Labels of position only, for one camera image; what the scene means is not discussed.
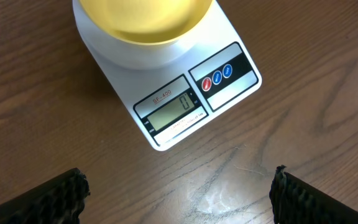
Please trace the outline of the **pale yellow plastic bowl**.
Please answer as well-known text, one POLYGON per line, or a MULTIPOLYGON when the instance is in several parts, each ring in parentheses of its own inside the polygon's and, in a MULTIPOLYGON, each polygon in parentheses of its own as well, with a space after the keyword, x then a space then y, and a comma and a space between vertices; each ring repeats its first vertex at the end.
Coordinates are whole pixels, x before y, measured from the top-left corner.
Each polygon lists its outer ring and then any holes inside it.
POLYGON ((190 33, 213 0, 80 0, 90 20, 127 43, 160 45, 190 33))

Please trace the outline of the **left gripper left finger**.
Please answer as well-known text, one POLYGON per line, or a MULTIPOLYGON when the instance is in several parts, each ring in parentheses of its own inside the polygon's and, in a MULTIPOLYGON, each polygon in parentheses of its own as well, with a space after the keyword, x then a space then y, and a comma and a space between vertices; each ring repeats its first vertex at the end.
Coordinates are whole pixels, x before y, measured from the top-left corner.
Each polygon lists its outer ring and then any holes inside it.
POLYGON ((0 224, 79 224, 89 195, 84 173, 70 169, 0 204, 0 224))

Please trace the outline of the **white digital kitchen scale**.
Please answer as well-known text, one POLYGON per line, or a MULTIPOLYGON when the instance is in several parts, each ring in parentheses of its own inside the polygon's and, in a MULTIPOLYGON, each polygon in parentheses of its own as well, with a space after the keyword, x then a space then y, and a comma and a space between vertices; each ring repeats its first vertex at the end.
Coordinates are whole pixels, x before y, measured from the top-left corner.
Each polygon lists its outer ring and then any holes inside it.
POLYGON ((165 151, 257 91, 262 77, 220 5, 165 46, 111 37, 73 2, 78 32, 150 145, 165 151))

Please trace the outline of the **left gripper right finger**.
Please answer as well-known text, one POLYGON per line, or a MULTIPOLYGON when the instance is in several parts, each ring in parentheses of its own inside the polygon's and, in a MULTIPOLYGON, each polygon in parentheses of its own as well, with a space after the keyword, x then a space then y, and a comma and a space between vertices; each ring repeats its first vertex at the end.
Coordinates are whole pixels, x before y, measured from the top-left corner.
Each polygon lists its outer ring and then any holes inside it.
POLYGON ((358 212, 276 168, 269 198, 275 224, 358 224, 358 212))

